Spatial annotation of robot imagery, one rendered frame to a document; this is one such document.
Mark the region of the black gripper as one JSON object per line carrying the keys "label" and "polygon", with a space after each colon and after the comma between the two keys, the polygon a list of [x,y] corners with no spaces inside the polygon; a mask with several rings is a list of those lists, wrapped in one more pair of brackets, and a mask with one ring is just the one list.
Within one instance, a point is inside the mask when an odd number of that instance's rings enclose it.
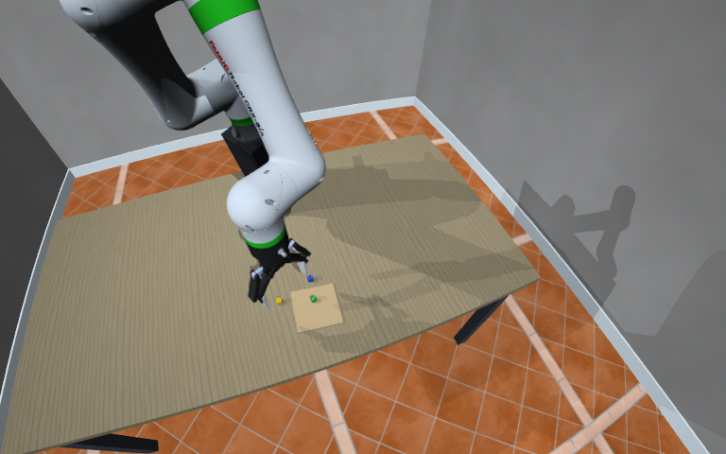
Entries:
{"label": "black gripper", "polygon": [[[290,253],[289,250],[294,250],[294,251],[296,250],[299,253]],[[257,299],[258,299],[267,309],[269,309],[269,305],[268,305],[266,298],[264,297],[264,294],[266,292],[270,279],[273,278],[275,272],[278,269],[280,269],[282,266],[284,266],[285,263],[299,262],[301,271],[303,271],[305,274],[308,274],[308,269],[306,266],[308,259],[306,257],[311,255],[311,253],[308,250],[306,250],[304,247],[299,245],[295,240],[290,238],[289,246],[288,246],[286,253],[287,253],[287,257],[281,256],[280,258],[273,260],[273,261],[258,260],[260,263],[260,268],[256,271],[254,271],[254,270],[250,271],[251,281],[250,281],[248,297],[254,303],[256,303]],[[264,272],[270,272],[270,273],[264,273]]]}

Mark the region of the beige square mat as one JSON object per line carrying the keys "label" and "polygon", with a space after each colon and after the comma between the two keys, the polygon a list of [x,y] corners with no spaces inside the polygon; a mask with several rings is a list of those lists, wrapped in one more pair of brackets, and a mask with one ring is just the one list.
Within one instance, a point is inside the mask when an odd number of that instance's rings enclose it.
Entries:
{"label": "beige square mat", "polygon": [[[290,294],[298,333],[343,323],[333,283]],[[317,301],[312,303],[314,295]]]}

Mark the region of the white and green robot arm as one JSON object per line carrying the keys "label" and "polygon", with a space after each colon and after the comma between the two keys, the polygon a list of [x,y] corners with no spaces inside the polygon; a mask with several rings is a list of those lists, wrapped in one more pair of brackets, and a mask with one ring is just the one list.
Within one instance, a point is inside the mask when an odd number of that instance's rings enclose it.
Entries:
{"label": "white and green robot arm", "polygon": [[236,141],[263,141],[268,162],[232,187],[227,210],[256,259],[287,257],[284,214],[321,183],[326,164],[288,90],[258,0],[181,0],[216,56],[187,76],[155,18],[177,1],[60,4],[130,73],[167,127],[186,131],[224,111]]}

